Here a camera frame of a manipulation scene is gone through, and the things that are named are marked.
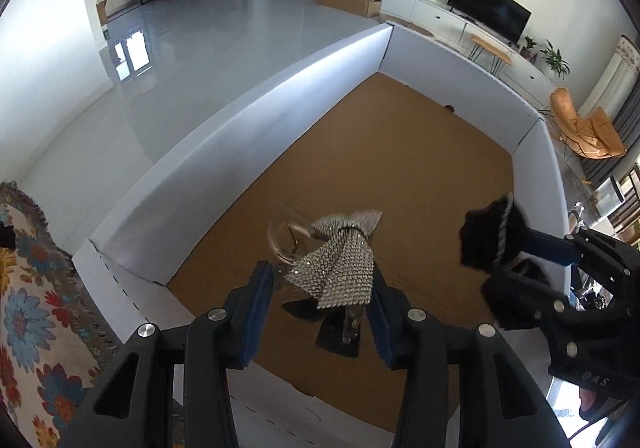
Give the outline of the silver sequin bow hair clip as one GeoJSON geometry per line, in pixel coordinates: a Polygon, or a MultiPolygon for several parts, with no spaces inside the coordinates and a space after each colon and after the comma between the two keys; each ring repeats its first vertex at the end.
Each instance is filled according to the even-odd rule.
{"type": "Polygon", "coordinates": [[[299,256],[288,252],[277,241],[277,230],[270,228],[267,240],[271,252],[288,267],[284,278],[317,301],[317,307],[367,305],[371,301],[374,272],[372,234],[383,217],[377,209],[352,215],[332,214],[308,226],[285,226],[320,245],[299,256]]]}

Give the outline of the white cardboard sorting box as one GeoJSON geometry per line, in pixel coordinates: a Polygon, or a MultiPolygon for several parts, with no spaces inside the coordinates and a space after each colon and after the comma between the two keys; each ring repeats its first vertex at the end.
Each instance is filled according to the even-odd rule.
{"type": "MultiPolygon", "coordinates": [[[[192,318],[166,284],[205,232],[330,108],[374,73],[398,79],[460,116],[511,155],[514,197],[529,222],[567,227],[558,161],[541,116],[448,48],[390,25],[331,44],[272,76],[192,131],[153,166],[74,257],[93,303],[117,336],[142,346],[192,318]]],[[[235,381],[240,441],[256,447],[387,447],[392,434],[307,397],[252,364],[235,381]]],[[[59,447],[159,447],[130,416],[83,408],[59,447]]]]}

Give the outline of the orange lounge chair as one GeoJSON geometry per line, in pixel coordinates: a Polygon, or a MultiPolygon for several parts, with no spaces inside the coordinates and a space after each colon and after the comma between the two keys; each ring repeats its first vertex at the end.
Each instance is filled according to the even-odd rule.
{"type": "Polygon", "coordinates": [[[617,159],[627,150],[603,108],[579,116],[570,93],[564,87],[550,96],[550,108],[562,140],[579,156],[589,160],[617,159]]]}

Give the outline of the floral patterned rug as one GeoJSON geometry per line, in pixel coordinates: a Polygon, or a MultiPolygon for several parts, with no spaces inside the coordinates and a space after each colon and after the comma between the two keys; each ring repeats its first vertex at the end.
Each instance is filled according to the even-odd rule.
{"type": "Polygon", "coordinates": [[[42,209],[2,183],[1,408],[30,446],[58,444],[120,346],[42,209]]]}

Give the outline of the white tv sideboard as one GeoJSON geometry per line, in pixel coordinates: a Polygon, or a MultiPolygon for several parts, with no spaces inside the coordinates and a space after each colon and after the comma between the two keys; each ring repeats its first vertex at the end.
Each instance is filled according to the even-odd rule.
{"type": "MultiPolygon", "coordinates": [[[[512,65],[506,66],[497,76],[522,96],[527,102],[538,110],[544,110],[548,105],[550,94],[555,90],[555,85],[538,68],[523,58],[515,49],[502,42],[471,21],[462,18],[454,12],[446,9],[431,0],[381,0],[381,11],[385,14],[400,18],[413,25],[420,26],[433,34],[433,37],[456,50],[469,59],[473,44],[472,35],[490,42],[494,46],[509,53],[512,65]]],[[[490,69],[491,57],[484,52],[475,63],[490,69]]]]}

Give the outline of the potted plant pair on sideboard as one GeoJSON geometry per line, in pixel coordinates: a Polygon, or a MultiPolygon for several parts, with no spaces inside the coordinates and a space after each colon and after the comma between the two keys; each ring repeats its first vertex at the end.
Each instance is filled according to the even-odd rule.
{"type": "Polygon", "coordinates": [[[533,37],[525,36],[521,47],[521,56],[531,64],[535,64],[550,79],[565,79],[570,75],[570,64],[562,57],[561,51],[551,44],[550,40],[541,46],[533,37]]]}

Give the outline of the small wooden bench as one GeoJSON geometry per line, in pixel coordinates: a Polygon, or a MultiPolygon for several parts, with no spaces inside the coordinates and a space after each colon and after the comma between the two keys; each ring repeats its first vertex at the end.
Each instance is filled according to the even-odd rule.
{"type": "Polygon", "coordinates": [[[469,54],[469,60],[476,62],[484,52],[488,53],[491,57],[489,69],[491,75],[498,76],[506,66],[512,65],[512,58],[509,53],[480,38],[480,36],[472,35],[470,39],[473,47],[469,54]]]}

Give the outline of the black flat screen television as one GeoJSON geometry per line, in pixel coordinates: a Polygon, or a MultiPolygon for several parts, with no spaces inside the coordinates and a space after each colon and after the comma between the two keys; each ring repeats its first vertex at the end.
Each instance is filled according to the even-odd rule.
{"type": "Polygon", "coordinates": [[[530,11],[514,0],[448,0],[447,4],[511,44],[518,43],[530,18],[530,11]]]}

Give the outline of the brown cardboard box on floor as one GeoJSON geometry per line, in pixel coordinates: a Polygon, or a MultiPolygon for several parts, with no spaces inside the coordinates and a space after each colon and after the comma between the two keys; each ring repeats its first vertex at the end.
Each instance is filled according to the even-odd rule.
{"type": "Polygon", "coordinates": [[[381,0],[317,0],[317,4],[351,14],[362,16],[363,18],[375,18],[380,15],[381,0]]]}

